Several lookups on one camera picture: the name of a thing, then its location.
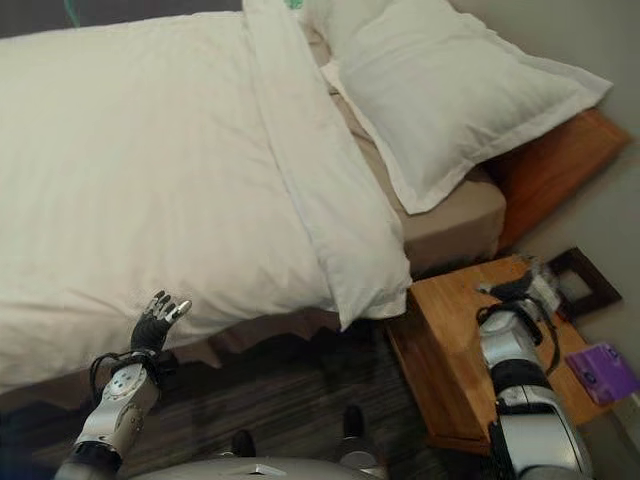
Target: picture frame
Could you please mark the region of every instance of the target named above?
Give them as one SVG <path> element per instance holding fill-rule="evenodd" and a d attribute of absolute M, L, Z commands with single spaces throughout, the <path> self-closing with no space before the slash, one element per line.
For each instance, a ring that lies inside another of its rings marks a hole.
<path fill-rule="evenodd" d="M 562 276 L 572 272 L 580 277 L 590 291 L 586 296 L 573 300 L 560 292 L 562 303 L 559 313 L 570 322 L 622 300 L 622 295 L 577 247 L 558 255 L 547 266 L 558 277 L 561 285 Z"/>

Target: cable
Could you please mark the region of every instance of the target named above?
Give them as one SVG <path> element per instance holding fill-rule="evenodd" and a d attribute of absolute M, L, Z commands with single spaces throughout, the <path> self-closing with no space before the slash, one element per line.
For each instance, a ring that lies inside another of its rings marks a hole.
<path fill-rule="evenodd" d="M 76 13 L 76 9 L 73 6 L 73 0 L 64 0 L 64 9 L 67 12 L 67 16 L 75 28 L 80 28 L 80 19 Z"/>

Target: wooden nightstand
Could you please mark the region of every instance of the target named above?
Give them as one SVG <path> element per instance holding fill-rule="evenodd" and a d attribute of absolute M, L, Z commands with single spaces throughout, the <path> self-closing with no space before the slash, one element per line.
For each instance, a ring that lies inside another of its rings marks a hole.
<path fill-rule="evenodd" d="M 504 283 L 520 278 L 528 265 L 518 257 L 434 277 L 415 283 L 404 318 L 386 327 L 405 377 L 422 412 L 430 445 L 488 454 L 488 425 L 495 420 L 495 394 L 484 365 L 476 311 L 496 303 L 475 291 L 481 283 Z M 587 347 L 569 323 L 557 316 L 561 354 Z M 553 344 L 545 340 L 538 353 L 550 363 Z M 580 425 L 607 408 L 591 401 L 569 367 L 561 362 L 550 382 L 564 401 L 569 416 Z"/>

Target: wooden headboard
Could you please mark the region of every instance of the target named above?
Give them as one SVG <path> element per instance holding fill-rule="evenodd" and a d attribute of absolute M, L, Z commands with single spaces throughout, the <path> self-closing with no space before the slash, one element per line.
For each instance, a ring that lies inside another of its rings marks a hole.
<path fill-rule="evenodd" d="M 499 250 L 512 247 L 631 142 L 595 109 L 484 164 L 507 199 Z"/>

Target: gray wall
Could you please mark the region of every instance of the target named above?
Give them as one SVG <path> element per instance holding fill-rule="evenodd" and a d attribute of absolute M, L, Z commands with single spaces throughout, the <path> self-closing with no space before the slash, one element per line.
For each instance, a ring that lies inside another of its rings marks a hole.
<path fill-rule="evenodd" d="M 461 11 L 533 55 L 583 67 L 614 82 L 601 110 L 640 136 L 640 1 L 452 0 Z M 551 258 L 578 246 L 624 303 L 580 321 L 591 341 L 615 344 L 640 373 L 640 148 L 629 147 L 520 243 Z"/>

